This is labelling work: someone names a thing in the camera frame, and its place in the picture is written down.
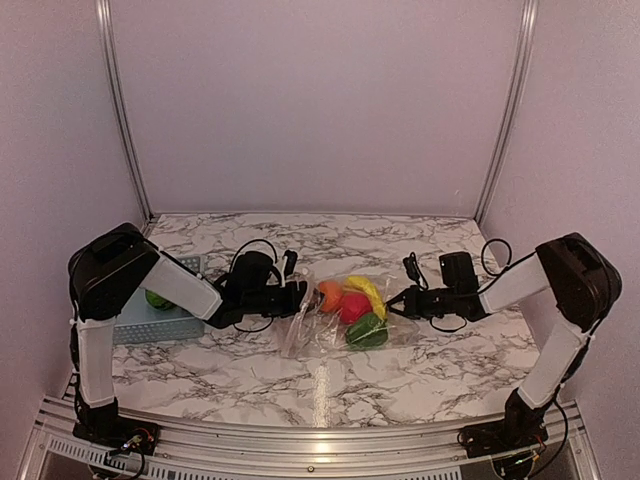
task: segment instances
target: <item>green ball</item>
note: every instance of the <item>green ball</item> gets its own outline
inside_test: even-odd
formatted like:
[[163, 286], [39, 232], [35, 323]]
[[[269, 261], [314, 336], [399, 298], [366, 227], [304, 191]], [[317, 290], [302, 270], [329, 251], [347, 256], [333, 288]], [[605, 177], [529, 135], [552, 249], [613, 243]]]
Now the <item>green ball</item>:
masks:
[[144, 297], [147, 299], [147, 303], [153, 308], [158, 310], [171, 310], [176, 306], [175, 303], [171, 303], [166, 298], [162, 298], [157, 293], [153, 293], [151, 290], [145, 290]]

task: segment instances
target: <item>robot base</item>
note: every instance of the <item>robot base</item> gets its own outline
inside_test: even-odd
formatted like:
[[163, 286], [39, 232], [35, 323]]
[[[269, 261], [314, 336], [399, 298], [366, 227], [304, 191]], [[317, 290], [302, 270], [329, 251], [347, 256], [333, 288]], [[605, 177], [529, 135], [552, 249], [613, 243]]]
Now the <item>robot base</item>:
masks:
[[527, 435], [521, 437], [517, 444], [509, 445], [503, 439], [504, 420], [469, 425], [460, 430], [458, 442], [467, 451], [469, 458], [497, 455], [517, 448], [539, 445], [549, 439], [543, 424], [535, 426]]
[[99, 437], [81, 423], [76, 423], [73, 427], [74, 437], [114, 449], [121, 447], [124, 442], [134, 435], [142, 435], [145, 440], [140, 444], [140, 450], [146, 456], [153, 455], [156, 449], [160, 427], [155, 423], [118, 416], [116, 427], [112, 432], [115, 434], [113, 437], [104, 438]]

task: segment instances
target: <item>toy fruit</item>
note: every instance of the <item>toy fruit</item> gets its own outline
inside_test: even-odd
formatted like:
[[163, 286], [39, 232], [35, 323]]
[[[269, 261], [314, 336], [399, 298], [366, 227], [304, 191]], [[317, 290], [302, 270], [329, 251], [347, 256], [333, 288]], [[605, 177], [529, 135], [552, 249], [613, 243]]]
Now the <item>toy fruit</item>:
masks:
[[367, 313], [347, 329], [346, 340], [358, 349], [379, 347], [389, 339], [387, 322], [375, 313]]
[[347, 293], [340, 302], [340, 321], [352, 325], [371, 311], [373, 311], [371, 302], [364, 293]]
[[318, 284], [317, 290], [324, 295], [320, 310], [324, 313], [331, 313], [338, 310], [342, 300], [342, 286], [333, 280], [325, 280]]
[[367, 298], [369, 298], [374, 313], [382, 320], [387, 319], [387, 307], [382, 301], [382, 295], [380, 295], [380, 292], [371, 280], [366, 277], [352, 275], [347, 277], [344, 282], [344, 287], [346, 289], [359, 290], [363, 292]]
[[144, 291], [144, 297], [147, 299], [147, 303], [153, 308], [158, 310], [171, 310], [175, 307], [175, 303], [171, 303], [169, 300], [162, 298], [157, 293], [153, 293], [151, 290]]

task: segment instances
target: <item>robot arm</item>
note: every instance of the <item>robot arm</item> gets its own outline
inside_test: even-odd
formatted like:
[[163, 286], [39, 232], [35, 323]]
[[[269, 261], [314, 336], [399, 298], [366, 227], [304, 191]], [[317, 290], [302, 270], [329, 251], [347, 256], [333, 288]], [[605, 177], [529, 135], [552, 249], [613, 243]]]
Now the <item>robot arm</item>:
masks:
[[[416, 266], [407, 261], [405, 266], [410, 278], [418, 278]], [[618, 271], [577, 233], [543, 243], [483, 287], [466, 252], [443, 255], [440, 267], [446, 288], [412, 286], [392, 299], [389, 308], [413, 319], [457, 314], [476, 322], [543, 290], [553, 291], [564, 319], [553, 328], [533, 370], [507, 400], [505, 419], [461, 431], [470, 457], [535, 444], [536, 437], [546, 439], [540, 427], [544, 413], [580, 366], [595, 329], [620, 296]], [[401, 301], [404, 310], [394, 308]]]
[[[244, 314], [286, 317], [298, 311], [306, 282], [286, 282], [296, 255], [281, 265], [250, 251], [234, 259], [231, 272], [210, 284], [123, 224], [76, 252], [69, 261], [69, 294], [75, 311], [71, 356], [78, 372], [74, 435], [113, 447], [142, 438], [153, 452], [158, 427], [118, 415], [112, 380], [116, 317], [138, 287], [151, 290], [216, 328], [240, 322]], [[267, 285], [275, 275], [277, 285]]]

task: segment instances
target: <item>orange fruit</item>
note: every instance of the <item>orange fruit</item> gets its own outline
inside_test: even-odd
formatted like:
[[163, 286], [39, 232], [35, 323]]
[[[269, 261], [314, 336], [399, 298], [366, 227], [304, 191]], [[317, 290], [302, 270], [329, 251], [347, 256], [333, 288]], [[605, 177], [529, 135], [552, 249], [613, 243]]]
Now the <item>orange fruit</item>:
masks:
[[342, 285], [334, 280], [325, 280], [318, 284], [317, 290], [324, 295], [320, 310], [324, 313], [333, 313], [340, 307], [342, 300]]

